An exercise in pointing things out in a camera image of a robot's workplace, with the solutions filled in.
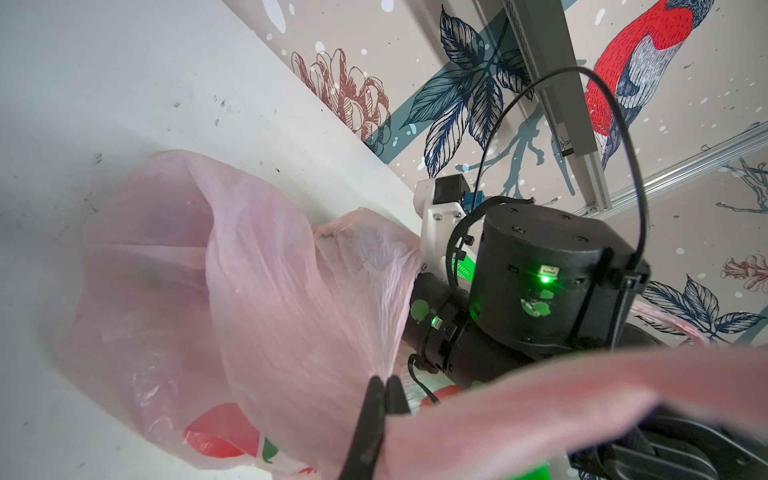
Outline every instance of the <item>wallpaper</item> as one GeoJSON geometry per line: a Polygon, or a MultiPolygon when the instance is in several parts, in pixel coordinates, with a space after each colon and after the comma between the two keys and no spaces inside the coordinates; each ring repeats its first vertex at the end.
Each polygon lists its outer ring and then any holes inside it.
{"type": "MultiPolygon", "coordinates": [[[[768,150],[740,158],[650,199],[644,298],[694,324],[713,343],[768,343],[768,150]]],[[[607,222],[630,244],[637,215],[607,222]]],[[[664,342],[684,337],[634,318],[664,342]]]]}
{"type": "MultiPolygon", "coordinates": [[[[556,154],[501,0],[224,0],[411,188],[465,173],[487,195],[584,206],[556,154]]],[[[766,120],[764,0],[563,0],[578,63],[595,68],[631,123],[644,175],[766,120]]],[[[609,189],[630,184],[604,99],[584,83],[609,189]]]]}

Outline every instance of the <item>metal frame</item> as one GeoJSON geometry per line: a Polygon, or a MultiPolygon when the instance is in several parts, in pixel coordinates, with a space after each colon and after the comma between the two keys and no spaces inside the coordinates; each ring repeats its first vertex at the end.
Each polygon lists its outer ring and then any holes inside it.
{"type": "MultiPolygon", "coordinates": [[[[645,194],[652,197],[671,187],[679,187],[713,168],[766,147],[768,147],[768,122],[645,179],[645,194]]],[[[574,214],[602,219],[621,212],[637,203],[634,187],[629,186],[611,195],[611,203],[613,207],[610,210],[598,211],[596,207],[585,207],[574,214]]]]}

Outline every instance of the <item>white tub wall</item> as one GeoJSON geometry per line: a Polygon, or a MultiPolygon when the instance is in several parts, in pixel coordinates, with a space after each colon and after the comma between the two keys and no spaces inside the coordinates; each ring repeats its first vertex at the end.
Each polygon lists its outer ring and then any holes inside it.
{"type": "Polygon", "coordinates": [[[7,0],[0,65],[0,476],[268,478],[195,471],[59,375],[83,226],[171,148],[268,180],[314,224],[367,206],[419,231],[410,190],[218,0],[7,0]]]}

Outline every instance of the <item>red bird illustration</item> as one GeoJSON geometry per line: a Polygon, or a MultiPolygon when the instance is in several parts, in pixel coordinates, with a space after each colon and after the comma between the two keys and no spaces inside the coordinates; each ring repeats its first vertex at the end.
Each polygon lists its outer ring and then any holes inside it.
{"type": "MultiPolygon", "coordinates": [[[[594,70],[616,95],[627,124],[654,96],[661,77],[694,28],[707,17],[714,0],[660,0],[616,35],[594,70]]],[[[621,138],[603,94],[594,82],[585,94],[594,136],[603,150],[603,169],[621,138]]]]}

